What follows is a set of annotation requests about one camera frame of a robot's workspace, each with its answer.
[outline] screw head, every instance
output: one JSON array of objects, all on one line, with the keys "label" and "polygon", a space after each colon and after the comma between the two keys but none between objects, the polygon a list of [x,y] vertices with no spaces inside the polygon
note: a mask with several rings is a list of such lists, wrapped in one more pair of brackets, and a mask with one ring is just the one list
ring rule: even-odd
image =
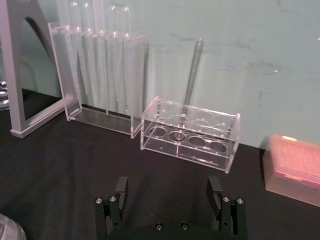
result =
[{"label": "screw head", "polygon": [[226,203],[230,202],[230,198],[227,197],[227,196],[224,196],[222,199],[223,199],[223,201],[225,201]]},{"label": "screw head", "polygon": [[109,198],[110,202],[115,202],[116,200],[117,200],[117,198],[115,196],[112,196],[112,197]]},{"label": "screw head", "polygon": [[186,223],[182,223],[181,228],[182,228],[182,230],[187,231],[189,229],[189,225]]},{"label": "screw head", "polygon": [[164,229],[164,226],[161,223],[157,223],[155,225],[155,229],[157,229],[158,231],[161,231],[162,229]]},{"label": "screw head", "polygon": [[100,203],[102,203],[102,202],[103,202],[103,200],[102,200],[101,197],[98,197],[98,198],[95,200],[95,203],[96,203],[96,204],[100,204]]},{"label": "screw head", "polygon": [[244,204],[244,203],[245,203],[245,201],[243,201],[241,198],[238,198],[238,199],[236,200],[236,202],[237,202],[238,204]]}]

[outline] clear plastic holder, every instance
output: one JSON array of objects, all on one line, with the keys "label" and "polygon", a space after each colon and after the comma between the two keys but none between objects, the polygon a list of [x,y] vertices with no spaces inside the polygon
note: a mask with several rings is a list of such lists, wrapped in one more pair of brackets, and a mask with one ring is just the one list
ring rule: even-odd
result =
[{"label": "clear plastic holder", "polygon": [[63,23],[49,24],[66,118],[134,138],[144,110],[146,36],[131,32],[127,6],[66,2],[58,2]]},{"label": "clear plastic holder", "polygon": [[140,148],[229,173],[240,118],[156,97],[142,114]]}]

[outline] clear acrylic test tube rack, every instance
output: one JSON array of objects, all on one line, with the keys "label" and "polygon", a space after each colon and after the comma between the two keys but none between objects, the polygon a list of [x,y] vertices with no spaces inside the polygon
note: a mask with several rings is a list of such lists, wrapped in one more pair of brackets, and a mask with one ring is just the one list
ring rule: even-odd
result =
[{"label": "clear acrylic test tube rack", "polygon": [[127,6],[59,0],[58,9],[61,22],[49,29],[67,120],[134,138],[144,110],[146,36],[132,31]]},{"label": "clear acrylic test tube rack", "polygon": [[140,148],[229,173],[239,145],[240,118],[156,97],[142,114]]}]

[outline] silver metal stand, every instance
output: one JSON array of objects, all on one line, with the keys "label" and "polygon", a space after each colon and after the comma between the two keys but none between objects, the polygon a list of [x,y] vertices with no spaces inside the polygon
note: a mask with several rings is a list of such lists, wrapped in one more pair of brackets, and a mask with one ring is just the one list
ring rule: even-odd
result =
[{"label": "silver metal stand", "polygon": [[20,71],[22,24],[26,20],[37,34],[49,58],[55,58],[46,19],[37,0],[0,0],[0,38],[11,117],[12,135],[24,138],[64,111],[61,99],[35,116],[25,119]]}]

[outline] light blue wall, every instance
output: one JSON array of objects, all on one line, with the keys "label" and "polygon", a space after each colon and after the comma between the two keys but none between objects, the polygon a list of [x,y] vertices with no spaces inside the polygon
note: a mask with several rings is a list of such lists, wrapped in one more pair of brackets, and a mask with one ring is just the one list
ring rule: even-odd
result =
[{"label": "light blue wall", "polygon": [[[183,101],[194,44],[202,38],[193,105],[241,113],[244,144],[259,147],[272,133],[320,143],[319,0],[112,3],[129,5],[137,28],[148,33],[148,102]],[[49,22],[58,19],[55,1],[40,5]],[[34,42],[26,53],[37,52]],[[49,86],[46,71],[34,67],[42,91]]]}]

